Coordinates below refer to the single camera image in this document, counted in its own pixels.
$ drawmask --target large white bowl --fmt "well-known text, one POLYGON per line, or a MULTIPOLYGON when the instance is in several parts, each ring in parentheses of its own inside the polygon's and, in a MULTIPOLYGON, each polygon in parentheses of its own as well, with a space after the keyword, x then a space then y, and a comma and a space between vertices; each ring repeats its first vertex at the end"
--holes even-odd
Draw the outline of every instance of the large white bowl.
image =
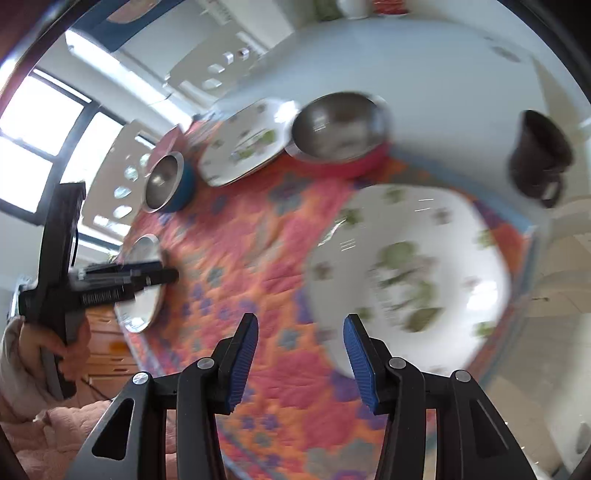
POLYGON ((510 295, 503 257, 478 211, 450 190, 379 185, 341 210, 304 274, 314 319, 333 330, 326 347, 353 376, 343 320, 424 372, 465 368, 510 295))

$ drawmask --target cabinet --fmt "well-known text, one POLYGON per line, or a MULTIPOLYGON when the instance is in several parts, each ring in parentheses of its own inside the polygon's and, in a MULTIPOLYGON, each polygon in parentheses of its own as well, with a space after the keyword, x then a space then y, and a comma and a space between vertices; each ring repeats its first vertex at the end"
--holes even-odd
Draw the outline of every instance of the cabinet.
POLYGON ((77 394, 67 403, 68 406, 83 407, 97 400, 104 400, 102 395, 113 398, 139 371, 125 343, 113 307, 89 309, 86 311, 86 317, 92 333, 89 344, 90 358, 82 377, 84 381, 78 380, 76 383, 77 394))

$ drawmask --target blue bowl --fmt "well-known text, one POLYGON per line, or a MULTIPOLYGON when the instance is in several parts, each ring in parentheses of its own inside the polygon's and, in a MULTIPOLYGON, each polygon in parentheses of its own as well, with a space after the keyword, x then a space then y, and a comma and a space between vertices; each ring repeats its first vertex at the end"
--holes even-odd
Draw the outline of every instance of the blue bowl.
POLYGON ((195 195, 195 171, 179 152, 171 152, 156 162, 144 189, 146 212, 178 212, 195 195))

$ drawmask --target tablecloth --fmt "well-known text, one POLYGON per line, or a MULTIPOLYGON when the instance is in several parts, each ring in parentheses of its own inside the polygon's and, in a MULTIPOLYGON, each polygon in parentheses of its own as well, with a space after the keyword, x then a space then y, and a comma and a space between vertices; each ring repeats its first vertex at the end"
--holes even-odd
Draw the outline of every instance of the tablecloth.
POLYGON ((259 342, 242 403, 217 417, 222 452, 244 478, 355 480, 375 471, 385 419, 374 417, 355 381, 338 373, 314 324, 303 265, 356 189, 375 183, 450 187, 480 211, 501 250, 514 296, 468 370, 481 379, 511 332, 526 293, 534 226, 474 182, 393 148, 377 171, 355 181, 313 179, 286 154, 222 188, 200 182, 175 214, 140 213, 124 252, 156 234, 180 281, 167 288, 155 323, 126 333, 140 367, 155 376, 182 370, 232 335, 242 314, 259 320, 259 342))

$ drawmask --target pink bowl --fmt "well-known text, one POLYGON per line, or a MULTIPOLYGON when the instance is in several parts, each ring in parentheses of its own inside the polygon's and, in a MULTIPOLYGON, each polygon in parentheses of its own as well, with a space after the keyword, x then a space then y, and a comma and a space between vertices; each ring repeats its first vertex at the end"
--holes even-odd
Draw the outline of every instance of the pink bowl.
POLYGON ((384 142, 363 157, 345 162, 315 162, 292 156, 298 170, 314 177, 336 177, 339 179, 355 179, 383 165, 388 158, 389 144, 384 142))

